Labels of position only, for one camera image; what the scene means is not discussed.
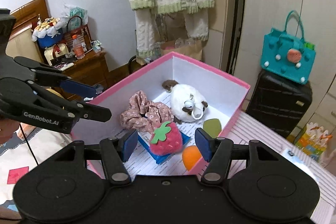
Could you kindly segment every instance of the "white plush animal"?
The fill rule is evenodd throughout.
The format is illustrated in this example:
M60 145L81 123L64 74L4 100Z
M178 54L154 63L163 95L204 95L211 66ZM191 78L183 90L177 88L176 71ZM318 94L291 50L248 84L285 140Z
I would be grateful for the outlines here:
M203 117L208 103L198 90L175 80L164 81L162 86L171 92L170 107L176 122L193 122Z

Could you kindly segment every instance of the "brown paper bag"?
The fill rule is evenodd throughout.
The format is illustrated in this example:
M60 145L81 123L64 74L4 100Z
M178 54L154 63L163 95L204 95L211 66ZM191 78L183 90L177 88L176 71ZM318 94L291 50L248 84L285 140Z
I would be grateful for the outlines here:
M195 44L175 48L175 40L168 41L161 45L160 52L161 52L161 56L167 53L170 53L170 52L178 52L183 55L186 55L186 56L189 56L191 58L201 61L202 42L201 40L197 40Z

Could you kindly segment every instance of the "pink strawberry toy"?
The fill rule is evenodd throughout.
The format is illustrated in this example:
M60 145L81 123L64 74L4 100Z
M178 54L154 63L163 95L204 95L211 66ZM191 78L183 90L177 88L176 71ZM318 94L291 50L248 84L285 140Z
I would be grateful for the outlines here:
M176 124L167 121L154 130L149 149L155 155L164 156L181 151L182 146L182 135Z

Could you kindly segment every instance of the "teal felt bag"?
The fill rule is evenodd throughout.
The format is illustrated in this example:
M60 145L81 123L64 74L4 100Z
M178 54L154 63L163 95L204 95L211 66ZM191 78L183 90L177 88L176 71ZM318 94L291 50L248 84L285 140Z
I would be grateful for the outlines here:
M287 33L290 16L297 16L302 38ZM315 60L314 45L305 42L303 25L297 11L291 11L285 23L285 30L271 29L264 36L264 46L260 60L261 67L299 84L306 84Z

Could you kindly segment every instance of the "wardrobe door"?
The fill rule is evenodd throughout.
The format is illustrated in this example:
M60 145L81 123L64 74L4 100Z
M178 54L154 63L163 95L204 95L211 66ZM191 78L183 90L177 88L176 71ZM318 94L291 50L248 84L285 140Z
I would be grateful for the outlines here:
M245 0L243 27L234 75L251 85L251 98L260 71L264 35L271 27L283 30L287 14L301 11L302 0ZM296 34L298 23L292 19L288 32Z
M336 73L336 0L303 0L301 20L305 40L315 44L316 51L309 76L313 102L299 122L303 127L319 106Z

